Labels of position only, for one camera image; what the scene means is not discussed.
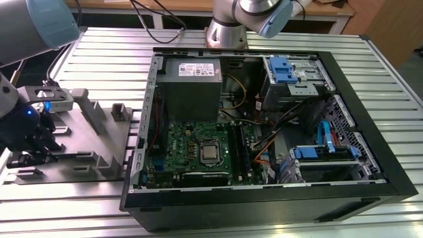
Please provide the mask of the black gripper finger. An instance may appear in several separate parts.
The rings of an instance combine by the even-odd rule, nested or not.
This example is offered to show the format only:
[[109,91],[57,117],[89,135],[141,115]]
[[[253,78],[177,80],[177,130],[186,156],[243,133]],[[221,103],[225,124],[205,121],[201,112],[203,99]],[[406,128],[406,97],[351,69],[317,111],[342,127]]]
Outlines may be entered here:
[[59,158],[43,144],[36,136],[27,137],[28,149],[26,150],[35,161],[58,161]]
[[62,151],[63,148],[61,144],[57,142],[57,138],[54,132],[57,130],[54,119],[51,115],[40,115],[40,132],[42,137],[40,140],[44,143],[44,146],[51,151]]

